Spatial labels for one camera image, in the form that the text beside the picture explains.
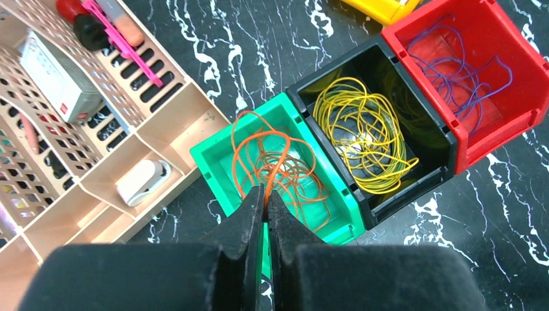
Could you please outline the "red plastic bin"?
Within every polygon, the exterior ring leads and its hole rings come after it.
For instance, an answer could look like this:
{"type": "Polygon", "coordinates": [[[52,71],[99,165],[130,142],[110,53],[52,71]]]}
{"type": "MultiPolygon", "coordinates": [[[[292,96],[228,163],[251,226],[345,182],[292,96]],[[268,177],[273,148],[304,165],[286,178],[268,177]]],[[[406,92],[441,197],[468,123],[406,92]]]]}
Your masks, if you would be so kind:
{"type": "Polygon", "coordinates": [[[381,35],[457,138],[457,174],[548,111],[548,63],[496,1],[430,1],[381,35]]]}

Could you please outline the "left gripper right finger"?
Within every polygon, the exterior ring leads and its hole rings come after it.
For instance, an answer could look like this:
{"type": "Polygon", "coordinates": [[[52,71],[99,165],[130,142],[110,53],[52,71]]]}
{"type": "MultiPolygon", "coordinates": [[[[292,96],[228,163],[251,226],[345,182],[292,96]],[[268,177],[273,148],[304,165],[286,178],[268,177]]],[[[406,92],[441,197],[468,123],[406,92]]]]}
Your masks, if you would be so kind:
{"type": "Polygon", "coordinates": [[[266,205],[275,310],[485,310],[473,274],[440,246],[334,246],[272,192],[266,205]]]}

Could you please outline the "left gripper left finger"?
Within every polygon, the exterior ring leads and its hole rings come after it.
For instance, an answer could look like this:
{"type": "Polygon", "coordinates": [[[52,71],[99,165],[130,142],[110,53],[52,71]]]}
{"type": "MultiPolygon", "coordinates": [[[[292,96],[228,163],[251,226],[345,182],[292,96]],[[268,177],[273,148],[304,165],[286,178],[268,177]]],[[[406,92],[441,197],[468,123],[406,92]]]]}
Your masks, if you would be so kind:
{"type": "Polygon", "coordinates": [[[263,186],[194,242],[69,244],[34,276],[20,310],[256,310],[263,186]]]}

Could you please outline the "green plastic bin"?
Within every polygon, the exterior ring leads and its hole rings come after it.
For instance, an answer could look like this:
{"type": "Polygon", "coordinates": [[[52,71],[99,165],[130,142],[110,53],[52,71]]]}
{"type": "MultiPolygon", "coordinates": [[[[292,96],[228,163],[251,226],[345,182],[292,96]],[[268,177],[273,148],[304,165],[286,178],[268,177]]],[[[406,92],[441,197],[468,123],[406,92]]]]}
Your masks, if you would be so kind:
{"type": "Polygon", "coordinates": [[[327,243],[343,245],[365,231],[356,200],[285,94],[240,113],[190,153],[226,215],[262,185],[327,243]]]}

